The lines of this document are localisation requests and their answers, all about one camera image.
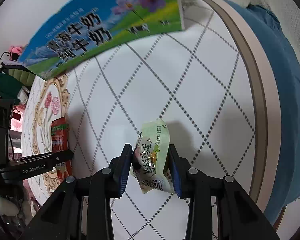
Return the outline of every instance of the plastic food wrapper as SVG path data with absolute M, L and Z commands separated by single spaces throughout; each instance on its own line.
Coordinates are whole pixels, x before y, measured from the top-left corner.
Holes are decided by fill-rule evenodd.
M 142 125 L 133 150 L 130 171 L 137 178 L 142 193 L 153 188 L 174 193 L 172 182 L 165 176 L 169 143 L 169 130 L 163 120 L 157 119 Z
M 54 153 L 68 149 L 68 124 L 66 123 L 65 117 L 61 117 L 52 121 L 51 142 L 52 152 Z M 57 164 L 56 170 L 57 176 L 60 180 L 63 180 L 68 176 L 72 176 L 70 161 Z

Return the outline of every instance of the green grass field picture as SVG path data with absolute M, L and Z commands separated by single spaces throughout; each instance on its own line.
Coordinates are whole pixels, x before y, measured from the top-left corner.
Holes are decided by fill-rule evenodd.
M 123 19 L 121 19 L 118 24 L 109 29 L 111 33 L 117 32 L 116 35 L 112 36 L 111 41 L 105 42 L 104 44 L 101 44 L 100 46 L 85 52 L 85 54 L 83 54 L 82 56 L 77 56 L 61 65 L 58 65 L 58 67 L 49 74 L 49 78 L 56 76 L 67 69 L 71 69 L 81 62 L 93 56 L 96 56 L 110 48 L 126 43 L 128 41 L 159 33 L 180 31 L 182 27 L 178 1 L 165 0 L 165 3 L 166 4 L 163 8 L 159 8 L 153 13 L 150 13 L 148 9 L 142 8 L 140 5 L 137 5 L 134 11 L 138 12 L 138 15 L 133 11 L 130 11 Z M 167 21 L 167 24 L 163 25 L 159 21 Z M 138 35 L 136 35 L 127 30 L 128 28 L 140 26 L 142 24 L 147 24 L 150 32 L 142 31 L 138 32 Z M 59 60 L 59 57 L 49 58 L 37 64 L 31 65 L 28 68 L 33 73 L 41 76 L 49 69 L 52 69 L 51 67 L 54 66 Z

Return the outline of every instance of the red packet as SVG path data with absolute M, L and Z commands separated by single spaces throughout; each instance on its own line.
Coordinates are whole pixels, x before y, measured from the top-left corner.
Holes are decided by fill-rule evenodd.
M 60 152 L 68 149 L 68 124 L 66 118 L 58 118 L 51 123 L 52 152 Z M 57 176 L 63 180 L 72 176 L 71 162 L 66 161 L 56 165 Z

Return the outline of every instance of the blue cloth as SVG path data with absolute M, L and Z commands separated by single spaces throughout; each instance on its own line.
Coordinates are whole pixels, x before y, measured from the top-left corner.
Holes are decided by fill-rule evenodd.
M 257 36 L 277 83 L 281 109 L 280 156 L 273 190 L 264 212 L 273 224 L 282 207 L 300 196 L 300 65 L 271 11 L 258 5 L 242 8 L 233 2 L 225 2 L 244 18 Z

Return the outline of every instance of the green clothing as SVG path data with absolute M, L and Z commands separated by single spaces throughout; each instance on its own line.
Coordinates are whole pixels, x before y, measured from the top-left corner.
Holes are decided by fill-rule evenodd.
M 15 99 L 14 104 L 18 105 L 20 100 L 17 98 L 23 84 L 14 77 L 0 73 L 0 97 L 2 99 Z

